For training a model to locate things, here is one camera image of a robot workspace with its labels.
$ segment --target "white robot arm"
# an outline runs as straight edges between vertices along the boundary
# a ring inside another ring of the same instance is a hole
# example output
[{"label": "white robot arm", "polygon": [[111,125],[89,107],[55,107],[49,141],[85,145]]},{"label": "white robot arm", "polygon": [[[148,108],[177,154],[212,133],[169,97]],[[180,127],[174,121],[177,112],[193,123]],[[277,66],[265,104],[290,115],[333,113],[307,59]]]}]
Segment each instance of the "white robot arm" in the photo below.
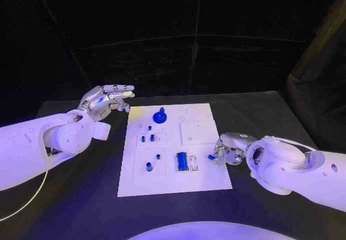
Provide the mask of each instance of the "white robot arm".
[{"label": "white robot arm", "polygon": [[107,140],[111,126],[98,121],[111,109],[130,112],[123,99],[134,97],[133,90],[131,85],[97,86],[75,110],[0,128],[0,191],[72,158],[92,138]]},{"label": "white robot arm", "polygon": [[294,191],[314,203],[346,212],[346,154],[319,151],[272,136],[257,140],[241,133],[225,133],[213,157],[213,162],[232,165],[245,158],[251,176],[267,190],[280,195]]}]

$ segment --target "white board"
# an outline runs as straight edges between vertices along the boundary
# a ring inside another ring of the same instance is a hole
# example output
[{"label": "white board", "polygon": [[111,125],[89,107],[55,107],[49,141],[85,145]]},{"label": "white board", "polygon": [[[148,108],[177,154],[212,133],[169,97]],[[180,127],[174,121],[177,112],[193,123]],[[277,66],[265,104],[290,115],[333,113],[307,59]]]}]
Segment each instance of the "white board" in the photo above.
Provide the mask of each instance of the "white board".
[{"label": "white board", "polygon": [[[161,124],[153,121],[160,108],[167,115]],[[226,165],[212,163],[208,158],[218,139],[209,103],[131,107],[117,196],[232,189]],[[180,152],[187,155],[189,171],[177,170]],[[196,156],[195,171],[190,156]]]}]

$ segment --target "black table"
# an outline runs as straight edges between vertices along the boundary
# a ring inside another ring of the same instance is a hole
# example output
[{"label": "black table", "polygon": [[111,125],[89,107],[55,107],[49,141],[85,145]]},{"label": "black table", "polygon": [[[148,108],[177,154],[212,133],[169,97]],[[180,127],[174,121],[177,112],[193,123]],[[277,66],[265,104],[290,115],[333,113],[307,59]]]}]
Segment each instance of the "black table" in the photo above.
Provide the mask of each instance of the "black table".
[{"label": "black table", "polygon": [[[218,95],[141,97],[131,106],[209,103],[219,134],[287,138],[316,147],[274,91]],[[45,102],[37,117],[75,109],[79,101]],[[231,190],[117,197],[128,114],[114,111],[108,140],[48,173],[26,209],[0,223],[1,239],[127,239],[166,225],[222,221],[246,224],[296,239],[346,239],[346,213],[313,203],[297,193],[267,191],[249,176],[246,163],[228,166]],[[1,215],[27,201],[43,176],[0,192]]]}]

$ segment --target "black backdrop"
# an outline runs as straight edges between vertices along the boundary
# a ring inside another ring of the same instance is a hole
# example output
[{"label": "black backdrop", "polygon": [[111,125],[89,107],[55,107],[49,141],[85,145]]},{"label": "black backdrop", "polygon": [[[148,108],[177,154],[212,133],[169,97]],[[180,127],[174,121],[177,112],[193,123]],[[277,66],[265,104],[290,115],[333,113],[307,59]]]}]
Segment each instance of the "black backdrop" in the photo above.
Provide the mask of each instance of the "black backdrop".
[{"label": "black backdrop", "polygon": [[143,97],[280,90],[332,3],[3,0],[0,125],[95,85]]}]

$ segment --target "blue object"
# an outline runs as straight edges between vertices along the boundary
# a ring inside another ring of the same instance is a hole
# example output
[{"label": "blue object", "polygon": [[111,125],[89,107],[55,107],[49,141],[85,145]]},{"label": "blue object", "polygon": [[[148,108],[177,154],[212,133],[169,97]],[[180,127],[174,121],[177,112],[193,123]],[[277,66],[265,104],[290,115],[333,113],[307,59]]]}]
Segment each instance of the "blue object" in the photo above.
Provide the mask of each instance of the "blue object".
[{"label": "blue object", "polygon": [[216,157],[215,157],[215,156],[212,156],[212,155],[209,155],[209,156],[208,156],[208,158],[209,158],[210,160],[213,160]]},{"label": "blue object", "polygon": [[160,111],[153,115],[153,121],[157,123],[157,124],[163,124],[167,120],[167,115],[164,113],[164,108],[161,107],[160,108]]},{"label": "blue object", "polygon": [[151,165],[150,162],[146,163],[146,170],[147,170],[148,172],[151,172],[151,170],[153,170],[153,165]]},{"label": "blue object", "polygon": [[177,171],[189,171],[186,152],[179,152],[176,154],[177,160]]}]

